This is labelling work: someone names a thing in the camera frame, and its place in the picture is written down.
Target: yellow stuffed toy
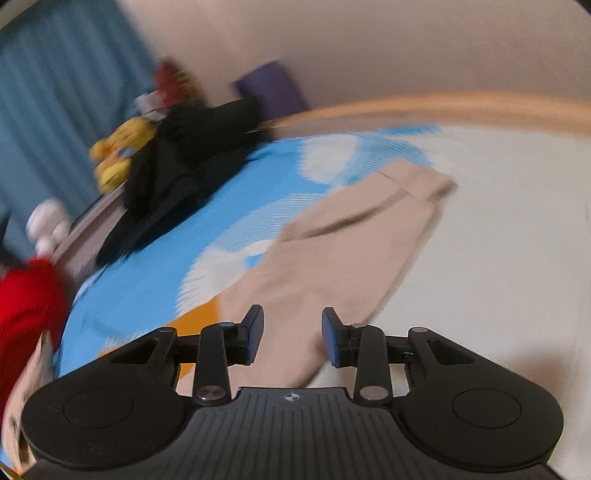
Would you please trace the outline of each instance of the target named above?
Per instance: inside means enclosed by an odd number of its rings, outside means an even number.
[[[131,157],[154,138],[154,124],[140,116],[121,125],[113,134],[99,140],[90,149],[90,161],[96,163],[95,177],[101,193],[109,193],[129,176]]]

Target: circular cover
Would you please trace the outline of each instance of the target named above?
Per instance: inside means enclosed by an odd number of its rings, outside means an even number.
[[[497,377],[463,365],[453,370],[408,393],[401,417],[416,443],[444,462],[479,471],[547,459],[563,416],[546,390],[505,370]]]
[[[93,470],[153,455],[172,441],[183,420],[182,399],[170,386],[141,365],[125,364],[49,384],[22,414],[36,456]]]

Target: bed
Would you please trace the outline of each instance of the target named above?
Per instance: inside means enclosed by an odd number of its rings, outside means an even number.
[[[566,420],[551,465],[586,479],[591,106],[446,93],[320,109],[270,127],[277,142],[259,149],[205,208],[125,262],[93,266],[123,213],[122,189],[79,222],[54,256],[77,292],[60,374],[207,305],[257,264],[290,219],[404,157],[451,175],[459,188],[371,323],[390,335],[427,326],[551,391]],[[351,387],[353,375],[325,365],[310,386]],[[401,372],[392,375],[403,394]]]

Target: blue curtain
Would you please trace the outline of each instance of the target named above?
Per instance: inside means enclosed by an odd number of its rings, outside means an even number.
[[[137,115],[156,61],[114,0],[40,0],[0,30],[0,213],[7,245],[56,197],[76,218],[99,196],[88,149]]]

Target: purple object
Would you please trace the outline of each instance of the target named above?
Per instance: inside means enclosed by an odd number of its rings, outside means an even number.
[[[261,97],[267,120],[309,110],[295,81],[276,60],[247,73],[234,82],[234,87],[243,98]]]

